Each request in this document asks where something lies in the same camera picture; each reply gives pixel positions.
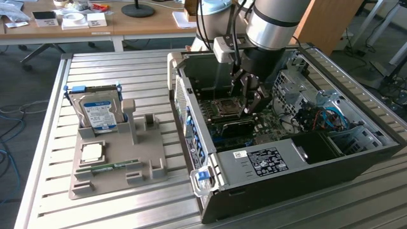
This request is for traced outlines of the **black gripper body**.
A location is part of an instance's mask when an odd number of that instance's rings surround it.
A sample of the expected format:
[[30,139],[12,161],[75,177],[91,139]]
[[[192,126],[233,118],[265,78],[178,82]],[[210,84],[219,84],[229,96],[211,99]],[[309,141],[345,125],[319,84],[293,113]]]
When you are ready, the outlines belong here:
[[271,76],[285,52],[286,48],[274,51],[262,48],[245,49],[241,68],[265,82]]

